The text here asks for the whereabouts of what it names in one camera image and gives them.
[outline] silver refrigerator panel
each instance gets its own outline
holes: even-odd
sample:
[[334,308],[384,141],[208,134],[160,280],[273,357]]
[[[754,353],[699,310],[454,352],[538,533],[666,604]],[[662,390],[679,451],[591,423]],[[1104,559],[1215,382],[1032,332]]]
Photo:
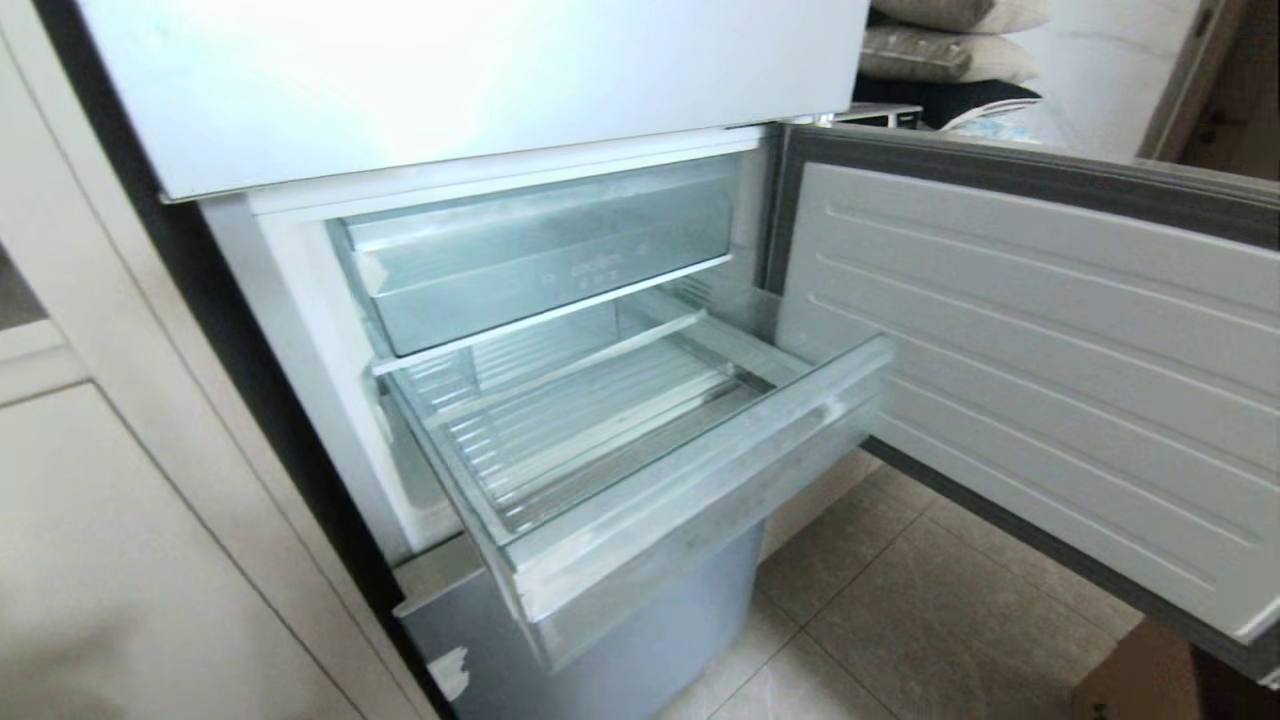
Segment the silver refrigerator panel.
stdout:
[[81,0],[170,199],[849,102],[867,0]]
[[756,524],[672,578],[554,674],[534,656],[465,537],[396,570],[408,596],[397,615],[460,720],[644,720],[742,632],[763,534]]

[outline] cabinet door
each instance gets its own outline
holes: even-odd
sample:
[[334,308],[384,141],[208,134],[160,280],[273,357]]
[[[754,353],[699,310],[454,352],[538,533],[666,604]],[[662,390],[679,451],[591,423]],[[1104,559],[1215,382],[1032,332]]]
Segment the cabinet door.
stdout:
[[0,716],[357,712],[96,387],[0,410]]
[[1277,186],[861,128],[788,149],[778,341],[895,340],[872,450],[1275,667]]

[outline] sticker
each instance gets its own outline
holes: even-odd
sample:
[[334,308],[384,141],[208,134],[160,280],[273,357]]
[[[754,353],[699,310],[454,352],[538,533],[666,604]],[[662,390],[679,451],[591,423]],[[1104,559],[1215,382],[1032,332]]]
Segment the sticker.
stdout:
[[431,661],[426,670],[435,678],[435,684],[440,685],[440,692],[445,700],[453,702],[462,691],[467,689],[471,682],[471,673],[462,669],[462,662],[467,659],[467,648],[458,646],[440,657]]
[[387,282],[387,268],[378,261],[369,252],[356,252],[356,270],[360,273],[361,282],[365,283],[365,292],[369,295],[378,295],[383,290],[383,283]]

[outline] transparent plastic drawer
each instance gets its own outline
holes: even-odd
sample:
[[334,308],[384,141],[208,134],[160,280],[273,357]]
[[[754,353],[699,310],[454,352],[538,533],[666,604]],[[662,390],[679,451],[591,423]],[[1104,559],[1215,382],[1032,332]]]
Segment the transparent plastic drawer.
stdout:
[[722,155],[335,220],[396,355],[726,256],[739,158]]
[[891,341],[782,350],[783,304],[695,274],[389,373],[548,667],[865,439]]

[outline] open freezer door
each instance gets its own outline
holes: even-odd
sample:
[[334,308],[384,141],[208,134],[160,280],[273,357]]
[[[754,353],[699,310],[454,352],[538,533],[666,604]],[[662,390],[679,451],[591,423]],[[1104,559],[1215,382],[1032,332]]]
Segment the open freezer door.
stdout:
[[868,447],[1274,678],[1277,186],[867,128],[787,152],[778,342],[896,341]]

